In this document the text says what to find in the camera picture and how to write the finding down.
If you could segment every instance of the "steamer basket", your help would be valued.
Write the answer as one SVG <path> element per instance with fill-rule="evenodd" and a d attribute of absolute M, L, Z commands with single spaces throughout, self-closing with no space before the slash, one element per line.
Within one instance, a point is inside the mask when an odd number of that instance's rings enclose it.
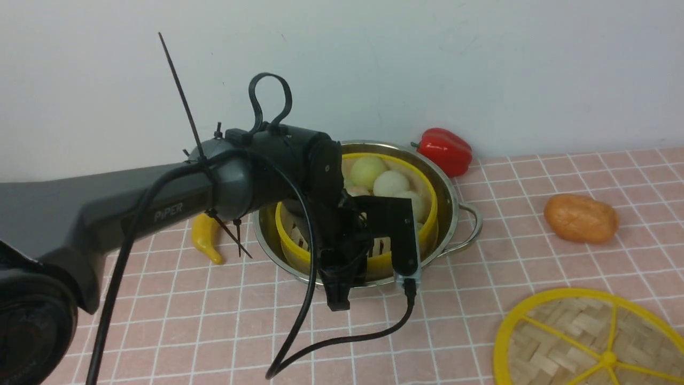
<path fill-rule="evenodd" d="M 388 169 L 405 175 L 410 182 L 410 189 L 418 193 L 429 208 L 423 227 L 418 231 L 421 260 L 424 260 L 435 247 L 438 235 L 437 196 L 430 180 L 415 166 L 399 158 L 376 153 L 347 153 L 342 157 L 342 174 L 348 175 L 354 163 L 363 156 L 377 156 L 383 160 Z M 282 252 L 287 262 L 301 273 L 308 273 L 311 253 L 302 233 L 294 225 L 292 216 L 281 203 L 276 207 L 276 227 L 280 236 Z M 391 243 L 389 238 L 375 239 L 373 249 L 369 253 L 366 278 L 382 280 L 393 276 Z"/>

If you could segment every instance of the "pink tiled surface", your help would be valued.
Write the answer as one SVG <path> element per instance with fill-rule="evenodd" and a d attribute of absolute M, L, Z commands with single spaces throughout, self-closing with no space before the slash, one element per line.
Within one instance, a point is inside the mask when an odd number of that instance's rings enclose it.
<path fill-rule="evenodd" d="M 684 333 L 684 148 L 486 159 L 456 186 L 484 215 L 477 244 L 423 273 L 406 327 L 366 343 L 316 351 L 273 384 L 488 385 L 498 325 L 516 303 L 550 288 L 608 290 L 662 316 Z M 555 193 L 613 205 L 622 226 L 600 246 L 568 243 L 544 222 Z M 100 379 L 115 384 L 266 384 L 305 285 L 278 270 L 256 242 L 239 259 L 221 238 L 224 266 L 192 249 L 188 223 L 137 243 L 107 341 Z M 454 242 L 472 228 L 461 216 Z M 114 257 L 107 259 L 106 275 Z M 350 312 L 331 313 L 317 293 L 295 341 L 386 328 L 406 300 L 393 286 L 352 293 Z M 82 384 L 96 317 L 81 313 L 68 355 L 47 384 Z"/>

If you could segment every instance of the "pot handle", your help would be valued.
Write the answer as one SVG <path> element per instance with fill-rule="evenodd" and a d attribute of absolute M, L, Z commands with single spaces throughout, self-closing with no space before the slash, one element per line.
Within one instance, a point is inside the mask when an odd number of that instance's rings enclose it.
<path fill-rule="evenodd" d="M 442 252 L 439 253 L 435 259 L 445 256 L 448 253 L 453 253 L 454 251 L 463 251 L 469 248 L 475 243 L 479 233 L 482 232 L 482 214 L 480 214 L 479 210 L 471 204 L 461 202 L 458 203 L 458 208 L 470 212 L 475 217 L 475 228 L 473 228 L 473 232 L 471 232 L 470 236 L 466 240 L 456 246 L 442 250 Z"/>

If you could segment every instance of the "white wall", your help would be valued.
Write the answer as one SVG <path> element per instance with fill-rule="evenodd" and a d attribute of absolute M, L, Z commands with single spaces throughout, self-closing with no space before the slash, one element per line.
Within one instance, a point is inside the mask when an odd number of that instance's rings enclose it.
<path fill-rule="evenodd" d="M 251 127 L 247 84 L 271 71 L 294 92 L 285 122 L 340 140 L 440 125 L 480 156 L 684 145 L 682 0 L 7 0 L 0 180 L 182 160 L 157 31 L 205 138 Z M 258 94 L 272 118 L 277 83 Z"/>

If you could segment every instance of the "stainless steel pot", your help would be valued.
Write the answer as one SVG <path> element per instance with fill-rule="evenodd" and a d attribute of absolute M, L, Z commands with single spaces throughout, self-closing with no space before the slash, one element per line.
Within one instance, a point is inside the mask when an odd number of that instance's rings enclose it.
<path fill-rule="evenodd" d="M 453 187 L 451 180 L 435 165 L 435 163 L 412 149 L 385 142 L 347 141 L 342 143 L 342 151 L 343 153 L 382 153 L 393 156 L 411 163 L 422 171 L 430 180 L 430 183 L 432 183 L 437 193 L 437 223 L 439 234 L 433 252 L 428 255 L 421 264 L 423 269 L 435 261 L 435 259 L 448 253 L 463 251 L 475 243 L 475 239 L 482 231 L 482 215 L 474 206 L 458 202 L 456 189 Z M 456 231 L 458 215 L 461 210 L 469 211 L 475 217 L 473 232 L 471 232 L 466 240 L 453 247 L 447 248 L 447 245 L 453 237 L 453 233 Z M 290 266 L 282 253 L 280 238 L 278 236 L 278 230 L 276 229 L 276 205 L 268 206 L 256 213 L 254 219 L 254 232 L 256 233 L 256 239 L 259 241 L 259 244 L 273 262 L 299 280 L 308 282 L 308 276 Z M 391 282 L 394 282 L 394 277 L 366 282 L 363 286 L 378 286 Z M 317 280 L 317 283 L 319 285 L 322 284 L 320 280 Z"/>

